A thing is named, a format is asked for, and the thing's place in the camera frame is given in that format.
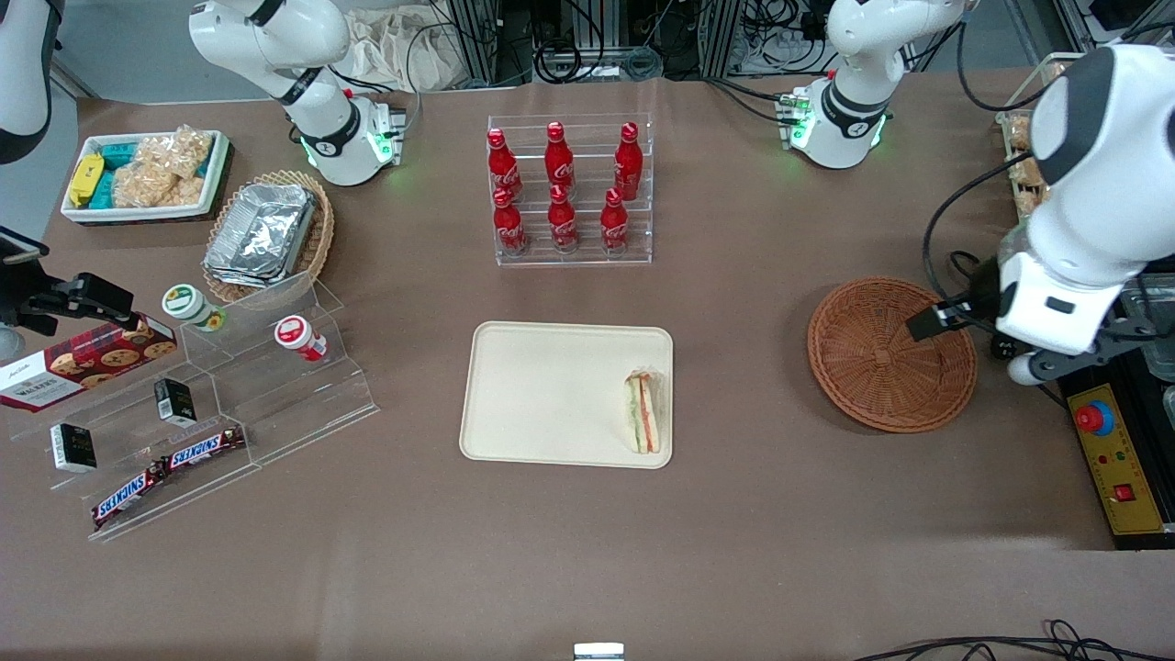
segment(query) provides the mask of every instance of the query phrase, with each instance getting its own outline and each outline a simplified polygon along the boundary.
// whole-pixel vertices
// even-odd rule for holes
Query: red button
[[[1134,500],[1134,490],[1130,488],[1130,485],[1115,485],[1114,500],[1119,503],[1129,503]]]
[[[1106,424],[1106,418],[1101,414],[1101,411],[1093,405],[1086,405],[1079,409],[1077,412],[1073,414],[1073,419],[1077,423],[1077,430],[1090,434],[1101,430],[1102,425]]]

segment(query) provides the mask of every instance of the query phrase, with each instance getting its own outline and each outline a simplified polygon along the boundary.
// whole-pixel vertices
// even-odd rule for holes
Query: coca-cola bottle
[[[637,144],[637,124],[625,122],[620,127],[620,146],[616,149],[616,187],[625,200],[636,200],[640,188],[640,167],[645,155]]]
[[[618,188],[609,188],[604,198],[604,210],[599,214],[604,254],[610,257],[623,255],[629,248],[629,211],[624,210],[622,197],[623,194]]]
[[[526,251],[526,232],[522,228],[522,214],[513,205],[510,189],[499,187],[494,191],[494,228],[498,234],[502,251],[516,257]]]
[[[576,197],[576,164],[571,147],[568,147],[563,139],[563,124],[552,121],[546,124],[546,153],[543,155],[546,162],[546,180],[551,186],[563,186],[566,189],[568,198]]]
[[[506,136],[501,128],[491,128],[485,134],[485,141],[490,144],[490,176],[494,178],[494,188],[505,188],[510,195],[517,197],[522,194],[522,176],[518,175],[518,160],[513,151],[506,147]]]
[[[560,254],[571,254],[579,247],[579,231],[576,229],[576,209],[568,203],[568,189],[563,186],[551,186],[551,207],[546,209],[546,220],[551,223],[551,241]]]

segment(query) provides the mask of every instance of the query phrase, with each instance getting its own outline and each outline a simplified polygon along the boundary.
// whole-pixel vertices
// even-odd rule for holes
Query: emergency stop button
[[[1077,424],[1077,430],[1095,437],[1104,437],[1114,431],[1114,412],[1101,400],[1079,409],[1073,413],[1073,420]]]

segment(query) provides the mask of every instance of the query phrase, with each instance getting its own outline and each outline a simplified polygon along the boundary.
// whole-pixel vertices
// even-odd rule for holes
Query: brown woven basket
[[[314,209],[314,215],[310,216],[310,229],[307,231],[306,242],[302,243],[302,251],[298,254],[297,265],[294,267],[294,272],[309,270],[310,275],[317,277],[318,274],[322,272],[322,267],[327,263],[327,252],[330,251],[330,240],[335,236],[335,211],[330,208],[330,200],[327,198],[327,191],[322,189],[322,184],[308,174],[284,169],[262,174],[249,183],[297,183],[307,190],[314,191],[318,203]],[[243,189],[244,186],[237,188],[236,193],[233,193],[233,196],[229,197],[223,207],[221,207],[220,214],[216,215],[216,223],[213,224],[212,232],[208,236],[209,247],[212,247],[213,241],[216,240],[216,234],[220,232],[221,225],[224,223],[224,216],[228,215],[228,209],[233,205],[233,202],[236,201],[237,195],[240,195]],[[244,284],[229,284],[228,282],[221,282],[220,279],[213,277],[213,275],[207,270],[204,270],[204,281],[208,283],[208,288],[212,292],[226,303],[239,301],[260,289],[260,286],[247,286]],[[313,285],[314,279],[308,277],[306,282],[307,286],[310,286]],[[297,296],[306,291],[303,289],[290,292]]]
[[[808,324],[808,363],[820,387],[853,419],[886,432],[938,430],[975,389],[975,346],[967,333],[915,343],[906,319],[938,297],[904,279],[841,284]]]

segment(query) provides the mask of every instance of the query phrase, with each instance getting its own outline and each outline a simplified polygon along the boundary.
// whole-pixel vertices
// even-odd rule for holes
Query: robotic arm
[[[837,0],[828,40],[845,58],[833,79],[797,88],[808,101],[791,146],[817,163],[842,169],[877,143],[889,97],[905,74],[902,46],[954,25],[979,0]]]
[[[362,183],[391,163],[388,106],[348,99],[327,68],[350,45],[347,21],[330,0],[202,2],[188,31],[206,60],[286,107],[310,162],[331,183]]]
[[[28,155],[49,128],[49,58],[61,23],[61,1],[0,0],[0,164]],[[16,241],[0,236],[0,353],[19,353],[24,348],[5,325],[53,336],[54,315],[135,328],[129,291],[92,272],[80,272],[68,282],[48,275],[38,261],[49,254],[48,247],[4,227],[0,234]]]
[[[1012,360],[1009,377],[1038,385],[1161,335],[1150,318],[1106,315],[1127,281],[1175,252],[1175,60],[1154,46],[1099,48],[1045,92],[1029,130],[1049,198],[1005,236],[966,294],[907,326],[921,340],[994,319],[1001,335],[1035,348]]]
[[[49,129],[49,59],[65,0],[0,0],[0,164]]]

